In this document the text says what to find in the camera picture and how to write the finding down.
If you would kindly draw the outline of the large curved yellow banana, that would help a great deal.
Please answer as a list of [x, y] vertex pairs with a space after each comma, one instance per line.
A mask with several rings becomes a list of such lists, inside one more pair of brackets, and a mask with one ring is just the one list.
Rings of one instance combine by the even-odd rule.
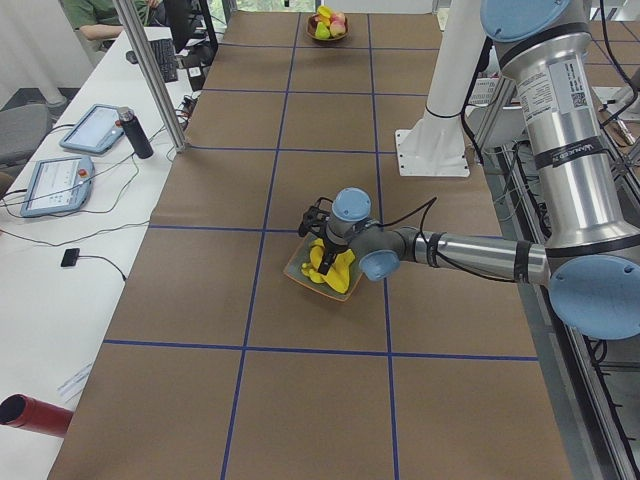
[[322, 239], [316, 239], [311, 243], [309, 258], [310, 265], [317, 273], [321, 273], [321, 266], [325, 253], [325, 245]]

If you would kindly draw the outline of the small yellow banana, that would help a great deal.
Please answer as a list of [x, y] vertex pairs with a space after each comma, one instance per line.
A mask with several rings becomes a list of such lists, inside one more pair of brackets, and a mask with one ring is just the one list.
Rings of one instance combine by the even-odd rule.
[[326, 282], [325, 276], [321, 274], [310, 262], [305, 262], [301, 265], [301, 273], [313, 283], [323, 284]]

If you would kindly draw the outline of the small black square device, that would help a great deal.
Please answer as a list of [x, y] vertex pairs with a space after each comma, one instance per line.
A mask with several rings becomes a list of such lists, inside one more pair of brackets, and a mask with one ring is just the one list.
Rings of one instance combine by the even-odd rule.
[[80, 257], [80, 249], [79, 248], [68, 248], [65, 250], [63, 254], [63, 258], [61, 260], [60, 266], [62, 268], [70, 268], [74, 267], [79, 260]]

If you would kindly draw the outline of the black cylinder device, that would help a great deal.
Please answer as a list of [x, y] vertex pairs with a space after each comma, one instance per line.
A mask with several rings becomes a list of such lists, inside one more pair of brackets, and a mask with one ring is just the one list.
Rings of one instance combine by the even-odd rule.
[[117, 113], [120, 127], [129, 140], [134, 153], [140, 159], [151, 157], [154, 153], [153, 148], [135, 112], [127, 106], [121, 106], [117, 108]]

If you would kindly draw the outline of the upper teach pendant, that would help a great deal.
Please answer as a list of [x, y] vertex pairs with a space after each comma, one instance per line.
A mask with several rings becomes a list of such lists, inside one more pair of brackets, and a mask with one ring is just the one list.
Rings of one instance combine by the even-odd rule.
[[77, 152], [102, 155], [124, 135], [117, 125], [118, 108], [94, 104], [60, 141], [59, 146]]

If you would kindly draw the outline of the wicker fruit basket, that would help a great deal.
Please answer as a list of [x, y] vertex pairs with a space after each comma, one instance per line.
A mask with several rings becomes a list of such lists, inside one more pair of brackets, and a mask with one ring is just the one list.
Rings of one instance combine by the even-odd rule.
[[338, 41], [345, 38], [349, 32], [347, 18], [335, 18], [328, 24], [320, 20], [317, 15], [307, 19], [306, 33], [312, 39], [320, 42]]

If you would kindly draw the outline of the pink apple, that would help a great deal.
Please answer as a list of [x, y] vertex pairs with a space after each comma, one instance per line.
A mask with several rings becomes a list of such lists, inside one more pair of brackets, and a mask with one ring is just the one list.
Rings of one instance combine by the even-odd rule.
[[347, 26], [346, 23], [339, 20], [334, 20], [329, 25], [329, 32], [332, 38], [339, 38], [346, 34]]
[[334, 12], [330, 17], [330, 23], [333, 24], [346, 24], [346, 17], [343, 12]]

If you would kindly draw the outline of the lower teach pendant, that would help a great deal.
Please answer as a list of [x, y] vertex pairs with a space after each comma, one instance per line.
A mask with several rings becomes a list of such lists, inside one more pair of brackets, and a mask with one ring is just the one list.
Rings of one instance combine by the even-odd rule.
[[21, 205], [21, 216], [35, 218], [79, 210], [90, 197], [94, 174], [89, 156], [37, 161]]

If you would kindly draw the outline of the teach pendant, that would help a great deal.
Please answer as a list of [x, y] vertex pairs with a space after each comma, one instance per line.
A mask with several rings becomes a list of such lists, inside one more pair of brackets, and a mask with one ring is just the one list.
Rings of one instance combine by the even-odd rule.
[[102, 155], [124, 135], [117, 125], [118, 108], [94, 104], [60, 141], [59, 146], [77, 152]]
[[79, 210], [90, 197], [94, 174], [89, 156], [37, 161], [21, 205], [21, 216], [35, 218]]

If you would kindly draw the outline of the red fire extinguisher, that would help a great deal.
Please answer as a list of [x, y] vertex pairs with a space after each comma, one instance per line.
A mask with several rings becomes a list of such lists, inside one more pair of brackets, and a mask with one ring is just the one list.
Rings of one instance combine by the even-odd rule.
[[12, 428], [63, 438], [74, 412], [23, 394], [1, 402], [1, 424]]

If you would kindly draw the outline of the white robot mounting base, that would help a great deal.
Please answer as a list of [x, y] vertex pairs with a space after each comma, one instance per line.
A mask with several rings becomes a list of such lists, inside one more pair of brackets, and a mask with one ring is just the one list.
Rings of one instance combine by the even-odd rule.
[[395, 132], [399, 173], [414, 177], [467, 177], [460, 115], [475, 82], [486, 34], [481, 3], [457, 0], [449, 15], [424, 114], [410, 130]]

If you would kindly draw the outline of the grey square plate orange rim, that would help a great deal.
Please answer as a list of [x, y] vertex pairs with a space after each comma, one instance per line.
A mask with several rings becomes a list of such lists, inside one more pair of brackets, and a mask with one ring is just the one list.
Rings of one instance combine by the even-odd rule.
[[352, 250], [339, 253], [326, 274], [320, 272], [327, 248], [322, 239], [308, 234], [285, 265], [283, 273], [299, 285], [327, 298], [345, 302], [362, 278]]

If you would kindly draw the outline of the yellow starfruit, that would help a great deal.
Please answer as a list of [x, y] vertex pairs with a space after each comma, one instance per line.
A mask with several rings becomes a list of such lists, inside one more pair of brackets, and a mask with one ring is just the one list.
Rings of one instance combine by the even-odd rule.
[[318, 6], [316, 12], [318, 15], [326, 18], [330, 18], [333, 15], [332, 9], [325, 5]]

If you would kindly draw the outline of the black keyboard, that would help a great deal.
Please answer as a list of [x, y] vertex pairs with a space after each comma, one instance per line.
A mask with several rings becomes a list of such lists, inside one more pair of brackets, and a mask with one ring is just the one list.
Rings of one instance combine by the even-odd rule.
[[177, 81], [177, 61], [172, 41], [170, 39], [151, 40], [150, 47], [163, 81], [165, 83]]

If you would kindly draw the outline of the lower pink apple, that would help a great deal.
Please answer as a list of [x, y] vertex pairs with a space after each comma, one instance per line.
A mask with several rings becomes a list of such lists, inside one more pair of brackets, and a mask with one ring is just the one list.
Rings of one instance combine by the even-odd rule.
[[339, 20], [334, 20], [329, 25], [329, 32], [332, 38], [339, 38], [346, 34], [347, 26], [346, 23]]

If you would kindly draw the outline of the seated person green shirt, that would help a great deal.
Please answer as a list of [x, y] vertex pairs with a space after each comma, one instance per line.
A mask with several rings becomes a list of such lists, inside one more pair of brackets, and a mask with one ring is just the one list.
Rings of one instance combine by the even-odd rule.
[[[89, 41], [114, 39], [124, 29], [113, 1], [64, 0], [62, 6], [73, 29]], [[163, 1], [135, 0], [133, 6], [145, 26], [163, 25]]]

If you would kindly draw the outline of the aluminium frame post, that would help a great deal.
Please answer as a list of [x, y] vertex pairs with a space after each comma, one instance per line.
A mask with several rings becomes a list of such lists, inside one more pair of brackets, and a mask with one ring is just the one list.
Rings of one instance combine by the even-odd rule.
[[119, 19], [127, 32], [132, 50], [136, 54], [146, 83], [150, 89], [156, 107], [161, 115], [165, 130], [168, 132], [175, 151], [181, 153], [186, 147], [184, 131], [178, 121], [174, 105], [162, 79], [145, 29], [138, 16], [134, 2], [114, 0]]

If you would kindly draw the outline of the upper pink apple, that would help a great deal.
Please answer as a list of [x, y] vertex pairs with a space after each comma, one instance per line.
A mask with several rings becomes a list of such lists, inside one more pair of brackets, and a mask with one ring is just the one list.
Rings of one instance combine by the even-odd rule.
[[346, 24], [346, 17], [343, 12], [334, 12], [330, 17], [330, 23], [333, 24]]

